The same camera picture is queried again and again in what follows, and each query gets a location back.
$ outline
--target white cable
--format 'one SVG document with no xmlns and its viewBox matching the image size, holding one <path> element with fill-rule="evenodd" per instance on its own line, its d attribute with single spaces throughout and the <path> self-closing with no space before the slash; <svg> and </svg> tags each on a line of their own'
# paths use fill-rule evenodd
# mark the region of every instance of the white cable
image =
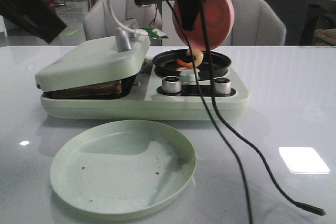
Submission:
<svg viewBox="0 0 336 224">
<path fill-rule="evenodd" d="M 111 0 L 107 0 L 107 7 L 109 9 L 109 12 L 110 12 L 112 18 L 114 19 L 114 21 L 117 23 L 117 25 L 119 27 L 121 27 L 125 31 L 128 31 L 129 33 L 132 33 L 132 34 L 148 36 L 147 31 L 145 31 L 143 29 L 132 29 L 130 27 L 125 26 L 123 23 L 121 23 L 114 14 L 113 8 L 111 6 Z"/>
</svg>

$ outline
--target glossy table surface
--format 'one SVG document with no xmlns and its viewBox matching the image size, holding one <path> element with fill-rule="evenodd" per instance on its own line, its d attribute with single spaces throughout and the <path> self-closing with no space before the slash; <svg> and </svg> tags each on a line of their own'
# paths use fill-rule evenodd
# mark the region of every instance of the glossy table surface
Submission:
<svg viewBox="0 0 336 224">
<path fill-rule="evenodd" d="M 114 223 L 88 219 L 63 202 L 50 184 L 50 165 L 61 147 L 79 133 L 108 122 L 54 118 L 41 107 L 35 73 L 71 49 L 0 48 L 1 223 Z M 152 47 L 148 57 L 172 49 L 176 48 Z M 231 58 L 251 94 L 247 111 L 230 121 L 232 126 L 263 152 L 289 196 L 327 213 L 320 217 L 287 202 L 259 156 L 219 124 L 243 162 L 255 223 L 334 224 L 336 48 L 219 47 L 214 51 Z M 194 145 L 197 167 L 193 179 L 163 210 L 118 223 L 248 223 L 238 165 L 211 122 L 162 122 L 185 134 Z M 280 147 L 313 148 L 329 171 L 292 173 L 279 154 Z"/>
</svg>

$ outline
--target nonstick pan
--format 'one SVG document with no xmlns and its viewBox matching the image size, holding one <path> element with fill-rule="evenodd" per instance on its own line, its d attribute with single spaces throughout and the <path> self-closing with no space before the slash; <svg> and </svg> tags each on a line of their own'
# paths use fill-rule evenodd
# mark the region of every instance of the nonstick pan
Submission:
<svg viewBox="0 0 336 224">
<path fill-rule="evenodd" d="M 191 56 L 186 55 L 186 49 L 178 49 L 171 50 L 167 52 L 163 52 L 161 54 L 156 55 L 153 58 L 153 64 L 156 66 L 155 72 L 161 76 L 180 76 L 180 71 L 176 69 L 180 67 L 177 64 L 176 60 L 181 59 L 185 62 L 191 62 Z M 209 56 L 206 52 L 204 54 L 204 59 L 202 64 L 197 68 L 199 69 L 199 77 L 200 80 L 208 80 L 209 79 Z M 213 68 L 214 68 L 214 77 L 223 76 L 227 68 L 231 65 L 231 60 L 224 54 L 220 54 L 219 52 L 211 52 Z"/>
</svg>

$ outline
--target green plate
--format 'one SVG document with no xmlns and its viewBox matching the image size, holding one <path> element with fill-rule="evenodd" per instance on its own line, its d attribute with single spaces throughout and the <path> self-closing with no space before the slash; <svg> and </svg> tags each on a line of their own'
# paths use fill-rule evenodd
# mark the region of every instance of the green plate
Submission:
<svg viewBox="0 0 336 224">
<path fill-rule="evenodd" d="M 196 156 L 176 129 L 125 120 L 89 129 L 55 156 L 50 180 L 57 195 L 95 218 L 128 220 L 171 203 L 193 176 Z"/>
</svg>

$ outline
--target pink lid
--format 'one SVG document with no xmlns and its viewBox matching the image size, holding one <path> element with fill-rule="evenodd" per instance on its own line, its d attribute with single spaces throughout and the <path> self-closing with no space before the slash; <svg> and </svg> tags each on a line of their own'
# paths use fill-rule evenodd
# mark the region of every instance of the pink lid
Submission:
<svg viewBox="0 0 336 224">
<path fill-rule="evenodd" d="M 180 18 L 180 10 L 177 2 L 174 3 L 174 10 Z M 206 0 L 204 3 L 204 13 L 206 20 L 207 33 L 209 38 L 210 50 L 220 46 L 231 32 L 234 22 L 234 10 L 231 0 Z M 174 28 L 183 43 L 186 40 L 173 17 Z M 185 31 L 192 48 L 205 51 L 203 30 L 200 14 L 196 18 L 195 29 Z"/>
</svg>

